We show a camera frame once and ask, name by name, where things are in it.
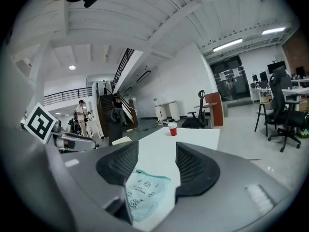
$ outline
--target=green object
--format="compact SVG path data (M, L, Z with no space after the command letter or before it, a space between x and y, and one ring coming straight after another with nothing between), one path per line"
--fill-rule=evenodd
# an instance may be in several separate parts
M304 129L300 131L299 137L301 138L309 138L309 130L308 129Z

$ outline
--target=brown wall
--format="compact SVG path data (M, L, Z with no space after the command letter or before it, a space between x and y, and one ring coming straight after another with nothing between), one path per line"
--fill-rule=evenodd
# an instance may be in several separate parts
M296 74L295 69L300 66L304 66L305 71L309 73L309 42L300 29L297 30L282 47L292 74Z

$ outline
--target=paper cup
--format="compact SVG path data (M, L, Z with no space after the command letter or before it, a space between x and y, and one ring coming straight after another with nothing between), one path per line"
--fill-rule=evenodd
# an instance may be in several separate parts
M174 122L169 123L168 127L169 127L170 134L172 136L176 136L177 135L177 123L174 123Z

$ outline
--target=balcony railing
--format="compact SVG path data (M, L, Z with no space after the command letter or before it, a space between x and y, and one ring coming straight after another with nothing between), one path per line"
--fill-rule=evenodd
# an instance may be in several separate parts
M133 49L127 49L124 56L122 57L121 59L121 62L119 64L119 67L117 69L117 72L116 72L116 75L115 75L115 78L112 82L112 91L114 90L114 88L116 87L117 83L118 83L118 80L121 76L121 73L122 71L124 70L126 64L129 62L129 59L130 57L132 56L132 54L134 53L134 50Z
M79 89L72 89L48 96L44 96L44 106L51 105L58 102L64 102L76 98L92 96L92 87L84 87Z

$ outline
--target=chair seat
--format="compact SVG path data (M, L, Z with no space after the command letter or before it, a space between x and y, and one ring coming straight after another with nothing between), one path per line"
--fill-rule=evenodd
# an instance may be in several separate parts
M276 119L277 124L283 125L288 115L288 111L283 111ZM300 111L291 111L288 121L288 126L302 127L305 121L305 114Z
M273 114L273 113L274 113L274 109L266 110L266 115L270 115L270 114ZM265 114L264 114L264 109L263 109L263 108L261 108L260 114L261 114L261 115L265 115Z

